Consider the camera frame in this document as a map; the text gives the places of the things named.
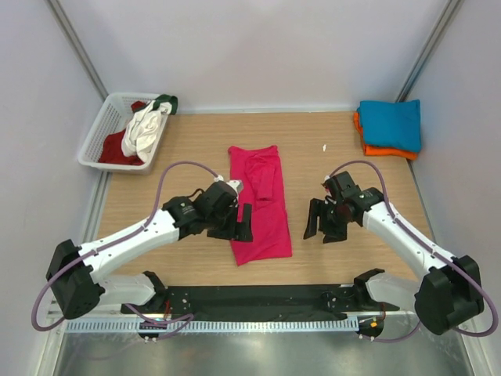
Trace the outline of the pink t shirt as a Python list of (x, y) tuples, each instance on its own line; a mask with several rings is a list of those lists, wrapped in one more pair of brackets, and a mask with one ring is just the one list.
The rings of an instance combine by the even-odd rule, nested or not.
[(230, 178), (243, 183), (239, 203), (252, 206), (253, 240), (231, 243), (236, 264), (291, 257), (293, 249), (278, 147), (245, 150), (231, 146), (228, 152)]

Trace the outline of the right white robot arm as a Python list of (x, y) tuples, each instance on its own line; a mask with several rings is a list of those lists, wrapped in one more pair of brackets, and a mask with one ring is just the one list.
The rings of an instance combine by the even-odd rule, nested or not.
[(410, 224), (389, 201), (384, 187), (361, 190), (348, 172), (328, 175), (323, 199), (311, 199), (303, 238), (323, 234), (323, 243), (345, 241), (348, 225), (376, 234), (404, 260), (420, 285), (411, 309), (433, 334), (444, 334), (481, 314), (488, 299), (478, 264), (456, 257)]

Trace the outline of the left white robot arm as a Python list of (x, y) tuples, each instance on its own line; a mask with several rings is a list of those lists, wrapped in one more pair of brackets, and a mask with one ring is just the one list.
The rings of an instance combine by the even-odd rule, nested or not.
[(93, 242), (57, 245), (46, 279), (62, 311), (73, 320), (100, 305), (130, 303), (160, 312), (166, 294), (152, 273), (116, 276), (114, 271), (140, 255), (187, 236), (251, 242), (251, 204), (240, 204), (240, 180), (216, 181), (197, 197), (173, 197), (140, 222)]

